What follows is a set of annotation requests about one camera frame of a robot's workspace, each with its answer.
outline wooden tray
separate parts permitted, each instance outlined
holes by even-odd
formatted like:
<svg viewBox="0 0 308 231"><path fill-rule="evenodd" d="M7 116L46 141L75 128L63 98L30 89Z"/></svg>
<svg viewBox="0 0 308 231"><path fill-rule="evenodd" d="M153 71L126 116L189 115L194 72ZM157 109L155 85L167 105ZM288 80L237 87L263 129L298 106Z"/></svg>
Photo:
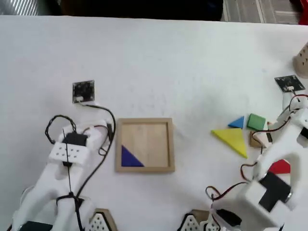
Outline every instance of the wooden tray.
<svg viewBox="0 0 308 231"><path fill-rule="evenodd" d="M173 172L171 118L119 119L116 171Z"/></svg>

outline perforated white panel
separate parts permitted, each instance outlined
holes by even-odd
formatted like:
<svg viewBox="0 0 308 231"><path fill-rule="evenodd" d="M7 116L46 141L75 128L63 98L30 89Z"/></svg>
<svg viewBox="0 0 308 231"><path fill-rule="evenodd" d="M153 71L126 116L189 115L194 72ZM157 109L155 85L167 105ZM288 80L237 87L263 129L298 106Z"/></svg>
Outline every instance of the perforated white panel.
<svg viewBox="0 0 308 231"><path fill-rule="evenodd" d="M219 230L219 227L213 222L209 222L205 224L202 229L202 231L218 231L218 230Z"/></svg>
<svg viewBox="0 0 308 231"><path fill-rule="evenodd" d="M91 223L86 227L86 231L110 231L102 214L97 213Z"/></svg>
<svg viewBox="0 0 308 231"><path fill-rule="evenodd" d="M193 215L187 216L181 228L181 231L199 231L199 224Z"/></svg>
<svg viewBox="0 0 308 231"><path fill-rule="evenodd" d="M78 164L81 166L84 166L87 163L90 157L90 151L87 147L68 144L67 148L68 148L67 153L68 153L69 162ZM66 162L67 161L66 144L56 142L49 155L49 159Z"/></svg>

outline green square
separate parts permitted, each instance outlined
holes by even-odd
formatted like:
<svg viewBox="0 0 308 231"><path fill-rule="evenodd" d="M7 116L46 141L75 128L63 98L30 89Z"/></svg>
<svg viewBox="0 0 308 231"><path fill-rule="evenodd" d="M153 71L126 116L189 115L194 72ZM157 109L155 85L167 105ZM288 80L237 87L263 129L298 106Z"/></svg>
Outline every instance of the green square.
<svg viewBox="0 0 308 231"><path fill-rule="evenodd" d="M252 130L263 130L265 121L265 118L251 113L247 122L247 127Z"/></svg>

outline small blue triangle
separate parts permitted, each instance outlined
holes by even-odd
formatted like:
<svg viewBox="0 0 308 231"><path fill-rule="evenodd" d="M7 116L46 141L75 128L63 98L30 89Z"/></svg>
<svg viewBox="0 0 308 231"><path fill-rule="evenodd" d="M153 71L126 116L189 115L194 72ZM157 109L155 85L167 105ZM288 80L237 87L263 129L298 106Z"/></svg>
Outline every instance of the small blue triangle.
<svg viewBox="0 0 308 231"><path fill-rule="evenodd" d="M122 166L123 167L144 167L144 165L122 145Z"/></svg>
<svg viewBox="0 0 308 231"><path fill-rule="evenodd" d="M234 120L233 122L228 124L229 127L231 128L242 128L244 126L244 116L241 118L238 118L237 120Z"/></svg>

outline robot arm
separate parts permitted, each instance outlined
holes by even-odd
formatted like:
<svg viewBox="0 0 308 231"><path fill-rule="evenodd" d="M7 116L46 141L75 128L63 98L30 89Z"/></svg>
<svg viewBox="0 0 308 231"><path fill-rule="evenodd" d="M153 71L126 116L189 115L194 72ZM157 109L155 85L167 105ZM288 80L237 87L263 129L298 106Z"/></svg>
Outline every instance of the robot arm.
<svg viewBox="0 0 308 231"><path fill-rule="evenodd" d="M222 198L213 202L213 213L228 229L263 231L282 227L291 211L300 203L308 187L308 98L288 101L285 110L270 129L273 144L261 155L253 170L253 180L247 183L235 199ZM270 166L281 159L291 165L290 185L268 172ZM226 209L242 219L239 227L230 227L217 211Z"/></svg>
<svg viewBox="0 0 308 231"><path fill-rule="evenodd" d="M35 221L38 213L50 201L55 203L57 198L68 195L70 190L74 195L77 194L81 184L92 170L92 154L98 151L102 141L105 140L102 133L92 124L82 124L77 127L76 134L84 133L82 136L86 138L85 146L68 142L67 152L66 143L63 143L64 134L60 134L35 187L26 195L20 208L13 215L12 231L22 230L23 225L28 221ZM94 124L106 127L104 120L97 121ZM66 138L71 132L72 130L69 127L65 128ZM71 189L67 168L70 171ZM95 207L89 198L82 199L84 201L79 208L79 212L82 227L85 227L93 216ZM52 231L78 231L75 200L65 198L57 201L57 215L53 220Z"/></svg>

